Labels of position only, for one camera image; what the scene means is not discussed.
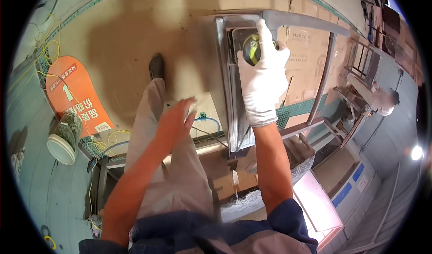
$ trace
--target hand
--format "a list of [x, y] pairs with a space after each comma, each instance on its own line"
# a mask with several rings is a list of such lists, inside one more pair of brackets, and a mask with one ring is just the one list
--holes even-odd
[[182, 99], [161, 115], [154, 140], [167, 155], [189, 135], [197, 111], [193, 111], [186, 121], [185, 117], [189, 107], [196, 101], [195, 97]]
[[241, 93], [246, 115], [252, 127], [262, 127], [277, 121], [275, 105], [288, 88], [285, 64], [289, 49], [278, 41], [279, 50], [273, 46], [273, 37], [264, 19], [256, 23], [260, 35], [261, 58], [255, 66], [248, 64], [243, 52], [237, 52], [240, 70]]

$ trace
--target gloved hand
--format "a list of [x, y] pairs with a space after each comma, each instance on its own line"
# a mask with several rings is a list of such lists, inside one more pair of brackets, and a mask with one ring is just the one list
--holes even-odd
[[285, 64], [289, 49], [278, 41], [279, 50], [273, 46], [273, 37], [264, 19], [256, 23], [260, 35], [261, 58], [255, 66], [248, 64], [243, 52], [237, 52], [240, 70], [241, 93], [251, 127], [263, 127], [277, 121], [275, 105], [288, 88]]

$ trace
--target blue shirt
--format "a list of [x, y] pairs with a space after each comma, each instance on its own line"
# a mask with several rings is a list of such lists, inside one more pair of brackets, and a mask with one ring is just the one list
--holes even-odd
[[312, 253], [318, 242], [308, 236], [303, 211], [293, 199], [279, 204], [267, 220], [215, 223], [200, 214], [176, 211], [138, 219], [127, 250], [107, 240], [82, 240], [89, 253]]

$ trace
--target beige trousers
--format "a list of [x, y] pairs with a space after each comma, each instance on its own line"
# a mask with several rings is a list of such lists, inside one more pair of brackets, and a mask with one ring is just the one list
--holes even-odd
[[[165, 82], [153, 79], [144, 90], [138, 106], [127, 149], [126, 172], [143, 154], [155, 137], [164, 106]], [[167, 178], [159, 165], [144, 194], [137, 219], [159, 213], [187, 210], [213, 218], [213, 199], [207, 176], [198, 158], [191, 136], [172, 150]]]

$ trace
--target orange sign board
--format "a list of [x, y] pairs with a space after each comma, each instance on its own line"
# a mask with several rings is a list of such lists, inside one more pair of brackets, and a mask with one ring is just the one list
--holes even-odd
[[65, 111], [79, 115], [84, 128], [81, 138], [114, 127], [81, 62], [71, 56], [62, 56], [48, 69], [48, 73], [61, 77], [47, 77], [48, 99], [60, 116]]

